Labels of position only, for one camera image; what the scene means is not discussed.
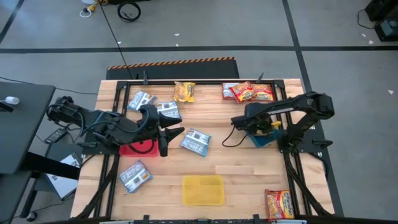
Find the yellow plastic tray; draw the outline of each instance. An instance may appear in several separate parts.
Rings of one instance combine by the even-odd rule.
[[[184,205],[224,204],[224,183],[220,175],[192,175],[182,179]]]

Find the orange and black caution stripe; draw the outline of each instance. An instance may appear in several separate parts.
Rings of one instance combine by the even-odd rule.
[[[235,57],[218,57],[218,58],[202,58],[202,59],[191,59],[191,60],[177,60],[171,62],[153,62],[153,63],[140,63],[134,65],[115,65],[109,66],[109,69],[119,69],[119,68],[136,68],[136,67],[146,67],[146,66],[157,66],[157,65],[175,65],[178,63],[195,63],[195,62],[214,62],[218,60],[235,60]]]

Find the gray concrete floor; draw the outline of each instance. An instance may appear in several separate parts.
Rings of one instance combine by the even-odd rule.
[[[301,46],[396,45],[381,43],[373,30],[356,24],[356,13],[370,0],[289,0]],[[17,0],[0,0],[0,30]],[[281,0],[152,0],[140,2],[142,17],[120,21],[115,6],[104,7],[121,47],[219,45],[293,46]],[[25,1],[0,49],[116,47],[101,10],[83,19],[80,0]],[[365,14],[363,23],[370,25]],[[236,57],[241,78],[301,78],[295,52],[198,51],[129,52],[128,63],[161,62],[186,58]],[[398,109],[398,78],[394,51],[304,52],[312,88],[333,97],[336,115],[323,122],[334,141],[331,163],[347,217],[398,220],[398,184],[394,122]],[[106,68],[122,65],[118,53],[0,54],[0,76],[51,84],[76,91],[96,92]],[[95,96],[70,95],[77,104],[93,109]],[[57,126],[43,120],[38,135],[47,137]],[[31,151],[46,145],[35,139]],[[39,193],[33,209],[59,199]],[[39,211],[36,223],[69,217],[72,200]],[[25,223],[16,218],[13,223]]]

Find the snack package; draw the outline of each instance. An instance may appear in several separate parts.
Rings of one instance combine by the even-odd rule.
[[[266,200],[269,220],[294,218],[288,190],[266,190]]]
[[[232,86],[236,86],[239,83],[223,83],[223,98],[226,100],[233,100],[235,99],[234,94],[232,93],[232,91],[229,89]]]
[[[129,103],[127,109],[138,111],[142,105],[152,104],[156,100],[156,96],[153,96],[144,91],[138,91],[134,96],[134,99]]]
[[[201,156],[206,156],[211,136],[190,128],[181,142],[181,146]]]
[[[181,118],[181,115],[178,112],[177,103],[174,100],[171,102],[157,103],[156,108],[157,112],[162,113],[164,116],[168,116],[170,118]]]
[[[238,103],[250,100],[256,96],[256,92],[251,87],[250,82],[244,82],[229,88]]]
[[[124,184],[127,192],[134,193],[137,189],[148,180],[154,177],[145,168],[145,165],[138,160],[134,165],[119,175],[120,180]]]
[[[274,95],[272,94],[271,85],[267,84],[252,84],[253,90],[256,92],[255,97],[252,100],[270,100],[274,101]]]
[[[194,83],[174,82],[174,100],[179,102],[193,102]]]

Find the wooden table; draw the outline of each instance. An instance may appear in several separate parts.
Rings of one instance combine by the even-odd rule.
[[[288,97],[303,93],[299,79],[284,81]],[[116,82],[101,82],[96,109],[112,110]],[[131,87],[129,100],[137,90],[156,95],[156,102],[171,101],[174,95],[173,85],[138,85]],[[283,155],[278,151],[276,142],[258,149],[249,138],[239,147],[221,146],[223,139],[231,132],[230,119],[242,115],[244,111],[244,104],[238,105],[234,100],[223,100],[221,92],[221,85],[197,85],[194,103],[178,103],[183,122],[176,126],[185,127],[185,132],[170,142],[169,156],[141,158],[154,175],[154,179],[145,183],[136,193],[128,194],[117,179],[112,219],[142,220],[143,215],[150,215],[150,219],[155,220],[243,219],[252,218],[253,214],[267,218],[264,190],[289,189]],[[119,111],[123,95],[122,93],[119,101]],[[301,112],[293,112],[293,122],[297,122],[302,116]],[[137,120],[141,114],[128,111],[126,117]],[[188,128],[212,136],[206,157],[180,146]],[[227,143],[236,144],[243,136],[242,131],[235,131]],[[137,160],[136,157],[121,157],[118,174]],[[323,207],[333,213],[322,162],[308,154],[301,154],[301,161],[307,187]],[[97,155],[82,168],[71,217],[78,215],[96,192],[102,162],[103,156]],[[183,205],[182,178],[185,175],[221,175],[224,180],[225,204],[192,207]],[[297,195],[300,211],[303,213],[301,193],[298,191]],[[108,192],[105,192],[101,215],[105,214],[107,199]]]

